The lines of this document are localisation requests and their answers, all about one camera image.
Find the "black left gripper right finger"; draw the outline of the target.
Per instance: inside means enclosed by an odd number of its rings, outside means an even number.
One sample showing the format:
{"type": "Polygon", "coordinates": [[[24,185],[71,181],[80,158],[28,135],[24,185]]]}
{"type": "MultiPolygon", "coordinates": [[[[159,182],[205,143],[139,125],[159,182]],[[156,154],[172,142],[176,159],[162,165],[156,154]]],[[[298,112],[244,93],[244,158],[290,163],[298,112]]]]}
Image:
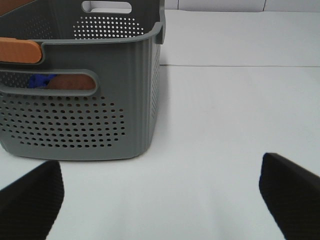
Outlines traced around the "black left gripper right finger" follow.
{"type": "Polygon", "coordinates": [[[258,186],[286,240],[320,238],[318,175],[277,153],[265,153],[258,186]]]}

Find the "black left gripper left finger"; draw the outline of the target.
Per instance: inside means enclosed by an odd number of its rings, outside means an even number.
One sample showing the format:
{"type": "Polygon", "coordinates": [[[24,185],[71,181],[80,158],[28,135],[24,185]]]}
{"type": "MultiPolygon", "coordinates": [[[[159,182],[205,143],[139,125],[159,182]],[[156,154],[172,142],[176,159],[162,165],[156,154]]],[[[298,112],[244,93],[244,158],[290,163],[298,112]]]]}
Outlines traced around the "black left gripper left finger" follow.
{"type": "Polygon", "coordinates": [[[64,201],[58,161],[46,161],[0,191],[0,238],[44,240],[64,201]]]}

